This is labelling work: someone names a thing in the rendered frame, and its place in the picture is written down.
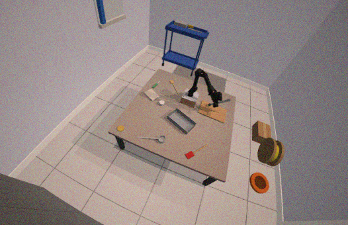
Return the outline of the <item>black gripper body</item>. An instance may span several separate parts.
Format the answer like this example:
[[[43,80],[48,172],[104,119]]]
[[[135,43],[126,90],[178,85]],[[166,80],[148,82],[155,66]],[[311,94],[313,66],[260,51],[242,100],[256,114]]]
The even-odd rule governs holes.
[[[216,100],[216,97],[212,99],[212,102],[214,102],[214,104],[212,105],[213,107],[218,107],[218,101]]]

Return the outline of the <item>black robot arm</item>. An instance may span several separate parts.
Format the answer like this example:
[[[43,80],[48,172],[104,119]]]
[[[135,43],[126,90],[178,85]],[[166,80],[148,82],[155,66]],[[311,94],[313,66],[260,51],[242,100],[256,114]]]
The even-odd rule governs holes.
[[[201,74],[202,73],[202,74]],[[213,99],[216,97],[216,100],[218,101],[222,101],[222,93],[221,92],[217,92],[217,90],[214,89],[214,87],[211,85],[210,80],[208,78],[208,74],[204,72],[204,70],[198,68],[195,71],[195,80],[193,83],[193,86],[189,89],[189,94],[188,96],[193,97],[193,93],[198,89],[197,87],[197,83],[199,80],[199,77],[203,77],[207,86],[207,90],[208,90],[208,95],[210,95],[210,97]],[[214,92],[213,92],[214,91]]]

